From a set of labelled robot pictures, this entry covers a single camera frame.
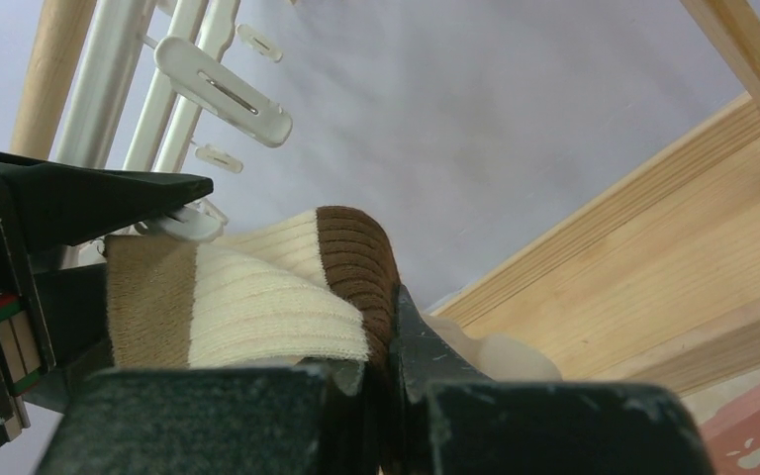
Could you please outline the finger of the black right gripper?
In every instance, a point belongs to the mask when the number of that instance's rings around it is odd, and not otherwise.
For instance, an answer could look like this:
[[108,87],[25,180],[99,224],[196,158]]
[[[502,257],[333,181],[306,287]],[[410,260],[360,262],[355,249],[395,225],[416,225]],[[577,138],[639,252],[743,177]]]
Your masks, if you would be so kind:
[[0,152],[0,235],[26,253],[77,245],[211,194],[184,173],[91,169]]

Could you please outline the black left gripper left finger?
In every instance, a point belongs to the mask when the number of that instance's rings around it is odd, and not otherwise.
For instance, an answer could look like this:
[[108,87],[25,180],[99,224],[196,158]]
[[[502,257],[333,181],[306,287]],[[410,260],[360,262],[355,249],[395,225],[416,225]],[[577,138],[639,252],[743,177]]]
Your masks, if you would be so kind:
[[67,406],[41,474],[374,474],[364,365],[105,370]]

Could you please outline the beige brown sock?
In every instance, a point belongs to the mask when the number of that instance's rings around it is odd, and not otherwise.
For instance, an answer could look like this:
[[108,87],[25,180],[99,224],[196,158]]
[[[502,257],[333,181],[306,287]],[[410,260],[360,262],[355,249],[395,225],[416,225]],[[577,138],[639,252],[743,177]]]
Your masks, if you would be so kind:
[[208,243],[105,241],[116,365],[205,368],[329,358],[388,370],[401,283],[380,224],[325,206]]

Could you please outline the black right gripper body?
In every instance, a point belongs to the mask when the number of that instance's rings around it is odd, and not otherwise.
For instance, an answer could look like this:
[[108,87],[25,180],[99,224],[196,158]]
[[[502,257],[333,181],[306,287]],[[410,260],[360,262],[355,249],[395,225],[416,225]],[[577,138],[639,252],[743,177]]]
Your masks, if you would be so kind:
[[0,179],[0,447],[29,427],[27,402],[62,412],[113,364],[105,265],[61,269],[29,254],[9,204]]

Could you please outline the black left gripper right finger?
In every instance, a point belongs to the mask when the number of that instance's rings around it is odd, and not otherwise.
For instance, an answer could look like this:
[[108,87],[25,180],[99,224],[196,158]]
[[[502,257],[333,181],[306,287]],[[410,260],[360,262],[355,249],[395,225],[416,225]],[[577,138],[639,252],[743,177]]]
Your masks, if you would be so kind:
[[637,383],[498,382],[396,293],[389,350],[392,474],[710,474],[696,424],[669,390]]

